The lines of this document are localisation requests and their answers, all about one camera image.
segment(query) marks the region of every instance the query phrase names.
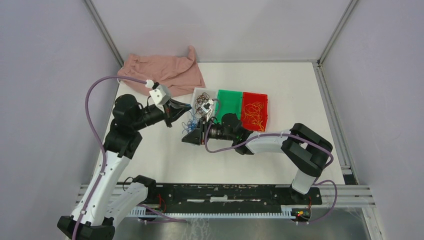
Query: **pink towel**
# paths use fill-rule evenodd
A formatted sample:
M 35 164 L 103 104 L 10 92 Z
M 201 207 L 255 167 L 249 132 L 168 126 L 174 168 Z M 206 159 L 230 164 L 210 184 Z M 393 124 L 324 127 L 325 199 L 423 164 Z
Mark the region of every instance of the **pink towel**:
M 187 57 L 130 54 L 118 75 L 159 82 L 169 88 L 173 97 L 192 94 L 195 88 L 205 88 L 193 46 L 188 46 Z M 149 96 L 151 89 L 144 84 L 125 79 L 121 81 L 135 91 Z

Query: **plastic container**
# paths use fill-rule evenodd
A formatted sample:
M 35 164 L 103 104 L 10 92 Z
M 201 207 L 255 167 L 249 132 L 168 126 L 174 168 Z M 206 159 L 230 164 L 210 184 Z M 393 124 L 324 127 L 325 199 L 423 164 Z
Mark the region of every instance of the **plastic container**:
M 252 112 L 255 112 L 255 109 L 257 109 L 259 105 L 262 105 L 262 108 L 259 107 L 258 114 L 252 114 Z M 252 131 L 265 132 L 267 121 L 268 95 L 243 92 L 243 100 L 241 103 L 241 123 L 243 128 Z
M 206 93 L 207 95 L 209 95 L 210 99 L 218 98 L 218 90 L 195 87 L 194 92 L 193 92 L 193 97 L 191 98 L 191 107 L 192 107 L 192 111 L 194 113 L 194 117 L 197 118 L 197 119 L 199 119 L 202 115 L 196 113 L 196 109 L 195 109 L 196 103 L 195 103 L 195 101 L 203 93 Z
M 225 114 L 236 114 L 237 118 L 240 119 L 242 116 L 243 92 L 219 90 L 218 99 L 221 104 L 218 115 L 218 107 L 215 107 L 215 117 L 218 123 L 221 123 L 221 119 Z

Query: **white table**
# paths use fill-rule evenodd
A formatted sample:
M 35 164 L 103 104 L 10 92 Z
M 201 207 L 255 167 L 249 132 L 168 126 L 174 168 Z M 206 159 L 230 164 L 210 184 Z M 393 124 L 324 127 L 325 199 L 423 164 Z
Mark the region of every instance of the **white table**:
M 314 69 L 308 62 L 258 63 L 200 63 L 207 88 L 268 95 L 267 132 L 290 129 L 294 123 L 303 123 L 334 146 L 329 122 L 324 110 Z M 121 84 L 116 96 L 134 95 L 146 105 L 147 97 Z M 192 95 L 175 97 L 190 103 Z M 181 142 L 182 122 L 189 113 L 168 128 L 159 122 L 140 131 L 141 141 L 133 159 L 119 181 L 143 175 L 158 183 L 210 184 L 290 184 L 297 167 L 284 154 L 260 153 L 239 155 L 234 150 L 208 153 L 204 145 Z M 211 150 L 231 146 L 230 141 L 208 142 Z M 334 162 L 323 171 L 320 180 L 331 179 L 345 184 L 336 150 Z

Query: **blue string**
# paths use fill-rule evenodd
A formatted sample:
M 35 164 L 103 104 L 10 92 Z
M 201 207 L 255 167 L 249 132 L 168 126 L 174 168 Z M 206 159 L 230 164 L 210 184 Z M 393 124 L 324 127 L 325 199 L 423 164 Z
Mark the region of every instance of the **blue string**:
M 184 130 L 182 131 L 182 133 L 187 132 L 190 133 L 191 131 L 193 131 L 197 124 L 198 124 L 198 119 L 195 117 L 195 113 L 194 110 L 192 109 L 190 111 L 191 114 L 191 119 L 186 122 L 182 122 L 181 125 L 184 128 Z

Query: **pink cloth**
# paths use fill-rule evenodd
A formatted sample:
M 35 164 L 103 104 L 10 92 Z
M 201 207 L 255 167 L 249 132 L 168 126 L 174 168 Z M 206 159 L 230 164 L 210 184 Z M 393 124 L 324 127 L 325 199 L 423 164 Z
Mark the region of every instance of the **pink cloth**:
M 169 88 L 173 97 L 192 94 L 195 88 L 205 88 L 193 46 L 188 46 L 187 57 L 130 54 L 118 75 L 159 82 Z M 121 81 L 135 91 L 149 96 L 151 89 L 144 84 L 125 79 Z

